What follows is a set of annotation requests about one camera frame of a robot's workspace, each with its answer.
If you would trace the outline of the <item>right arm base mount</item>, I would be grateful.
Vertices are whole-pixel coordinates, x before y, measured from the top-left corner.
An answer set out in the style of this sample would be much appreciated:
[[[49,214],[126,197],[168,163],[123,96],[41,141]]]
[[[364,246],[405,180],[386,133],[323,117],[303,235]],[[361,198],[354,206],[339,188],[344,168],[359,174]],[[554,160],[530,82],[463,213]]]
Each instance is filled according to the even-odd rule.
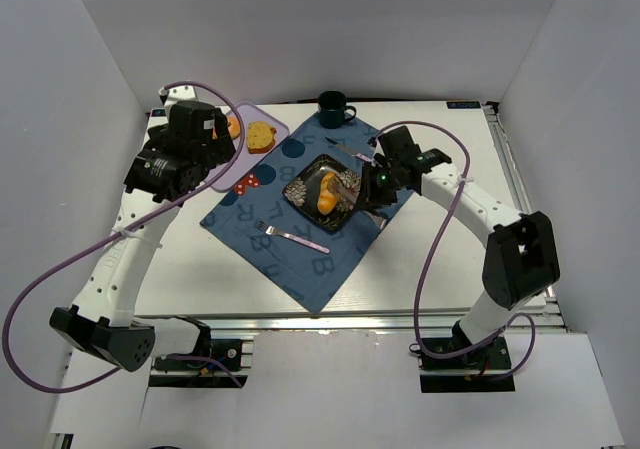
[[[434,359],[422,352],[417,343],[409,352],[419,359],[420,389],[424,394],[508,393],[515,391],[512,375],[503,376],[512,367],[503,337],[487,347],[452,359]]]

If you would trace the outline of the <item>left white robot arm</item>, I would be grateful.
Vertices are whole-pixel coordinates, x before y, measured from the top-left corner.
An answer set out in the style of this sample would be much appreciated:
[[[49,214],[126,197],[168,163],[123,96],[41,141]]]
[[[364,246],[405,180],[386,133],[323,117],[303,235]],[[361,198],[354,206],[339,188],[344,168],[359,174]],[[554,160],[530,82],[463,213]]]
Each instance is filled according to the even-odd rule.
[[[211,341],[204,323],[186,316],[138,319],[135,305],[161,239],[191,193],[235,146],[227,119],[204,102],[179,101],[167,121],[149,129],[124,179],[115,241],[102,252],[69,308],[49,324],[75,348],[129,372],[150,358],[200,357]]]

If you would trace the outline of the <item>long bread roll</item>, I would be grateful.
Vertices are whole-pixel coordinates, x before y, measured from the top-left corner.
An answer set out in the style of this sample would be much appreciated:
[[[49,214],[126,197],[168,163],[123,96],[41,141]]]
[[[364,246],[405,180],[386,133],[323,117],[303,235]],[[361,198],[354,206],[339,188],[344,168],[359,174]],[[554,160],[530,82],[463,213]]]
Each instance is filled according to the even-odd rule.
[[[320,191],[317,200],[317,210],[321,215],[330,214],[338,204],[339,194],[330,189],[336,181],[340,181],[335,172],[327,172],[320,183]]]

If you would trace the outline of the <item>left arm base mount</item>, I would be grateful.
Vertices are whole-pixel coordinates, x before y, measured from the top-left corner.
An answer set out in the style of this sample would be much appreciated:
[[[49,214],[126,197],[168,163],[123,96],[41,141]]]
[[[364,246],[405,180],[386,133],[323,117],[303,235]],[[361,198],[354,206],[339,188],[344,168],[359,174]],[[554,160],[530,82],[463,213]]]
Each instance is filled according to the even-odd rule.
[[[243,341],[215,339],[211,327],[190,317],[155,319],[151,388],[242,388]]]

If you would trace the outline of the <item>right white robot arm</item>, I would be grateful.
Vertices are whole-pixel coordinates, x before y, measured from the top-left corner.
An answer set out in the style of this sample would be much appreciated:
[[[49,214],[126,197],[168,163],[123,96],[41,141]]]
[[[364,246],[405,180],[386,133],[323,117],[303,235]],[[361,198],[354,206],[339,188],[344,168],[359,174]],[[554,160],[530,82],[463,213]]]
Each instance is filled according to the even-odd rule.
[[[544,213],[524,213],[488,194],[473,182],[468,165],[458,168],[442,151],[422,150],[409,126],[394,123],[370,139],[375,152],[362,167],[355,206],[379,209],[395,203],[398,191],[412,190],[446,211],[435,244],[451,220],[482,244],[482,293],[454,325],[449,349],[421,349],[433,359],[459,358],[492,343],[519,317],[522,307],[559,279],[553,227]]]

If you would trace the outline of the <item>metal tongs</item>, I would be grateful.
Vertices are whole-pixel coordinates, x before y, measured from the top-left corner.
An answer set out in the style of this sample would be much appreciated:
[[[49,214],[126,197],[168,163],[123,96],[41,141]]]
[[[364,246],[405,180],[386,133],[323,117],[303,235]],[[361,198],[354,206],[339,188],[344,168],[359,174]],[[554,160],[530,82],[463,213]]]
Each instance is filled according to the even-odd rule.
[[[341,200],[344,200],[353,212],[364,213],[378,229],[383,230],[386,227],[388,218],[377,213],[374,209],[371,209],[368,206],[368,202],[363,191],[360,191],[360,193],[356,195],[353,191],[347,188],[338,176],[334,176],[327,183],[327,189],[336,196],[339,196]]]

